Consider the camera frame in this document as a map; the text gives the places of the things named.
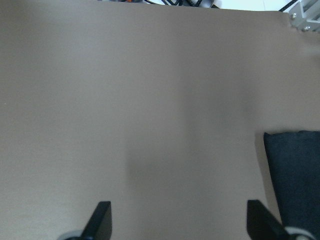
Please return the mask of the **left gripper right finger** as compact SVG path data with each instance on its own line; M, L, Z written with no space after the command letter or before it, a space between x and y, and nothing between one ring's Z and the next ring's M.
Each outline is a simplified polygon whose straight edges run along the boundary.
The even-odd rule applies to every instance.
M246 206L246 231L251 240L314 240L307 230L283 226L257 199L250 199Z

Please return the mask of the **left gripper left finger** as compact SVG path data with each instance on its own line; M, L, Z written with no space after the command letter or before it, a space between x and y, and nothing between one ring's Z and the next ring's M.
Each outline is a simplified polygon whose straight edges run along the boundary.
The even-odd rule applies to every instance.
M63 233L59 240L110 240L112 236L112 204L100 201L83 230Z

